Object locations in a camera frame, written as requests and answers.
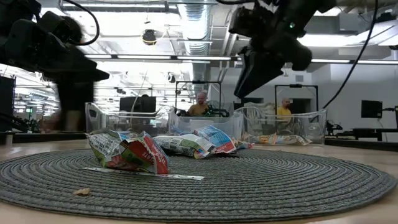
round gray mat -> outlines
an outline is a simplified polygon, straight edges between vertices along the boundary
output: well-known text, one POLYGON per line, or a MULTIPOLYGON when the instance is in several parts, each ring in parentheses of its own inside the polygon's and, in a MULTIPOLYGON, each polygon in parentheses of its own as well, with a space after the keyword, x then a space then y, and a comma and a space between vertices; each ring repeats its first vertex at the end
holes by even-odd
POLYGON ((194 160, 170 157, 171 174, 203 180, 83 170, 91 150, 48 152, 0 163, 0 199, 58 213, 163 222, 253 222, 329 215, 362 207, 396 186, 375 168, 275 151, 194 160), (91 188, 87 197, 75 190, 91 188))

person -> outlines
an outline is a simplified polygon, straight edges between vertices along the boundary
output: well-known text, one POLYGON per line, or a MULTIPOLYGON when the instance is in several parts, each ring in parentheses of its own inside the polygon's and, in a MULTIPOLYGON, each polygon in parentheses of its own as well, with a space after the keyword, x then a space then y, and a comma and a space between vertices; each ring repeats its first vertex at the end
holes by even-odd
POLYGON ((188 114, 189 116, 202 116, 208 108, 206 94, 201 92, 197 94, 197 103, 189 108, 188 114))
MULTIPOLYGON (((282 100, 282 105, 278 107, 278 110, 276 111, 276 115, 282 115, 282 116, 290 116, 292 115, 292 112, 289 110, 289 105, 290 105, 290 99, 289 98, 284 98, 282 100)), ((278 117, 279 119, 289 122, 290 117, 278 117)))
MULTIPOLYGON (((62 17, 69 25, 70 39, 74 42, 83 41, 83 31, 79 23, 71 17, 62 17)), ((68 44, 70 50, 78 50, 74 45, 68 44)), ((85 103, 94 101, 94 82, 74 82, 74 76, 80 74, 73 72, 56 74, 65 77, 62 81, 55 81, 60 99, 60 113, 57 118, 53 131, 78 132, 86 128, 85 103)))

desk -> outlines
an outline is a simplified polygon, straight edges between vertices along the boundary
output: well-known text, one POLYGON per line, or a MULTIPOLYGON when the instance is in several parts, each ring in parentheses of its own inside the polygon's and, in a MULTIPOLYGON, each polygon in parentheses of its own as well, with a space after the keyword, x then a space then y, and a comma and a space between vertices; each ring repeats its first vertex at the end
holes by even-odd
POLYGON ((376 138, 383 141, 383 133, 398 133, 397 128, 354 128, 355 140, 359 138, 376 138))
MULTIPOLYGON (((255 146, 257 149, 267 149, 302 154, 336 157, 339 159, 360 162, 373 166, 384 172, 398 177, 398 153, 373 151, 368 149, 353 149, 335 146, 255 146)), ((11 148, 0 147, 0 160, 50 151, 66 151, 72 149, 89 148, 85 140, 41 142, 13 144, 11 148)), ((337 215, 277 222, 278 224, 391 224, 398 223, 398 190, 384 199, 365 208, 337 215)), ((100 218, 76 217, 73 215, 60 215, 47 212, 38 212, 6 203, 0 203, 0 217, 2 223, 24 224, 145 224, 151 222, 129 222, 122 220, 109 220, 100 218)))

white wall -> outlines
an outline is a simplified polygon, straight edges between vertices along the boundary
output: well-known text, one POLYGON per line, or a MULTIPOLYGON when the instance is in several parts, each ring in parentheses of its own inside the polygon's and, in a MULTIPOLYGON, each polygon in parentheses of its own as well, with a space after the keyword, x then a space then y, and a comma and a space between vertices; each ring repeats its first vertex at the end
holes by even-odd
MULTIPOLYGON (((313 72, 314 85, 319 86, 320 106, 337 92, 352 65, 325 65, 313 72)), ((398 105, 398 68, 385 65, 357 65, 348 83, 328 107, 328 119, 352 128, 381 128, 377 119, 361 118, 361 100, 383 101, 383 107, 398 105)), ((385 128, 396 128, 393 112, 384 112, 380 120, 385 128)), ((387 134, 398 142, 398 134, 387 134)))
MULTIPOLYGON (((211 69, 211 76, 213 80, 216 80, 216 76, 218 76, 218 68, 211 69)), ((241 73, 241 69, 238 68, 229 68, 225 78, 223 80, 223 84, 221 86, 221 91, 223 96, 221 96, 221 100, 225 100, 226 103, 238 102, 238 98, 234 96, 234 89, 238 82, 239 75, 241 73)), ((271 82, 263 85, 262 87, 254 90, 247 97, 251 98, 263 98, 264 102, 275 102, 275 88, 274 85, 289 85, 295 84, 295 75, 304 75, 304 82, 300 83, 302 85, 311 85, 312 84, 312 76, 310 73, 306 72, 293 72, 291 70, 288 71, 289 76, 279 76, 272 80, 271 82)), ((217 100, 218 101, 218 92, 214 90, 210 90, 210 94, 208 95, 209 100, 217 100)), ((288 88, 288 87, 278 87, 277 90, 277 102, 282 101, 283 98, 306 98, 306 99, 315 99, 315 90, 312 88, 288 88)))

transparent container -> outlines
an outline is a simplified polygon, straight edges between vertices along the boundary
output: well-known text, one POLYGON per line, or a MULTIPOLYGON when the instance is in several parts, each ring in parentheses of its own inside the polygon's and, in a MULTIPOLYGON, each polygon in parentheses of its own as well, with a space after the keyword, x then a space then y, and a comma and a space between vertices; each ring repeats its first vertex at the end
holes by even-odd
POLYGON ((169 113, 169 133, 192 133, 196 128, 213 125, 230 137, 241 139, 243 114, 234 113, 229 118, 223 117, 184 117, 169 113))
POLYGON ((94 103, 86 103, 86 132, 103 128, 113 131, 143 131, 152 137, 166 134, 168 112, 172 107, 163 107, 155 113, 132 113, 122 111, 103 111, 94 103))
POLYGON ((235 113, 243 115, 243 134, 252 136, 298 135, 314 144, 325 143, 327 110, 312 113, 292 114, 290 116, 265 114, 256 107, 242 107, 235 113), (247 109, 258 110, 255 118, 246 116, 247 109))

